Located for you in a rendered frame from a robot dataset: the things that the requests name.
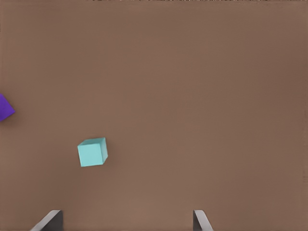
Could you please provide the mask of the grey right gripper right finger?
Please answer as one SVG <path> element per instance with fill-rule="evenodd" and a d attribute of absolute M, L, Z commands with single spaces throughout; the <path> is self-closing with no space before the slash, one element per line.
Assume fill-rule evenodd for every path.
<path fill-rule="evenodd" d="M 193 211 L 192 231 L 214 231 L 203 210 Z"/>

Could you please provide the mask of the cyan wooden cube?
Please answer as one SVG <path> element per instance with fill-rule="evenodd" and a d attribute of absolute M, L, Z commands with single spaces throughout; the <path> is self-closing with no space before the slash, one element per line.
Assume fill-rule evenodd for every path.
<path fill-rule="evenodd" d="M 81 167 L 103 165 L 108 158 L 105 137 L 84 140 L 77 149 Z"/>

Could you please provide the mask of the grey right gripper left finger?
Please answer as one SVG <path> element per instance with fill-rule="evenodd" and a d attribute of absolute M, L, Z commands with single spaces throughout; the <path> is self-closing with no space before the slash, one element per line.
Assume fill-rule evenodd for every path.
<path fill-rule="evenodd" d="M 63 211 L 50 211 L 30 231 L 63 231 Z"/>

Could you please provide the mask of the purple wooden cube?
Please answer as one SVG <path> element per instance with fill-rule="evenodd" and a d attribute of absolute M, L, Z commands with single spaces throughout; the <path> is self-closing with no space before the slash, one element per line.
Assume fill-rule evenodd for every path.
<path fill-rule="evenodd" d="M 5 120 L 9 116 L 13 115 L 15 110 L 10 105 L 8 100 L 0 93 L 0 121 Z"/>

